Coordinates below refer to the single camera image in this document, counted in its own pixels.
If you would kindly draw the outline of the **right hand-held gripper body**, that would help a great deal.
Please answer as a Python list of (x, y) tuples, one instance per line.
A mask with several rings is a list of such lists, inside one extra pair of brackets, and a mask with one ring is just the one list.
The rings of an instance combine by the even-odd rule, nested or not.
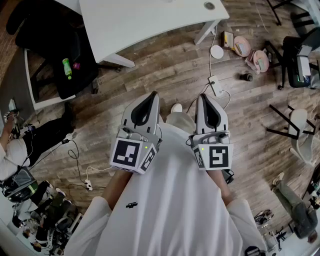
[(234, 145), (228, 130), (189, 136), (190, 147), (201, 171), (227, 170), (232, 166)]

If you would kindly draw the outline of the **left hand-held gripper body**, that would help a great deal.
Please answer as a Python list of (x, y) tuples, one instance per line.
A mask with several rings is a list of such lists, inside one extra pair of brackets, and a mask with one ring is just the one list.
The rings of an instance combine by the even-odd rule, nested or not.
[(161, 138), (121, 125), (112, 141), (109, 164), (128, 172), (145, 174), (159, 151)]

